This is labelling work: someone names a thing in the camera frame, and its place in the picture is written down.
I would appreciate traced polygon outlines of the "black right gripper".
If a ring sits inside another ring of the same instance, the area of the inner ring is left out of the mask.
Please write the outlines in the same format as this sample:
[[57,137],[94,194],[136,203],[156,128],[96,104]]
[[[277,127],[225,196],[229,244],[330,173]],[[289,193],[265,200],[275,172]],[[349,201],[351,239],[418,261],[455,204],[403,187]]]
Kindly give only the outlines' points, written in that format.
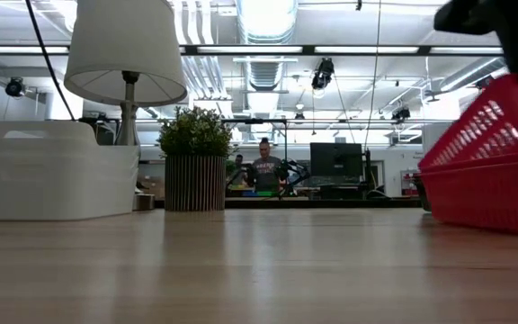
[[518,0],[450,0],[436,12],[433,28],[468,35],[507,32],[504,56],[518,78]]

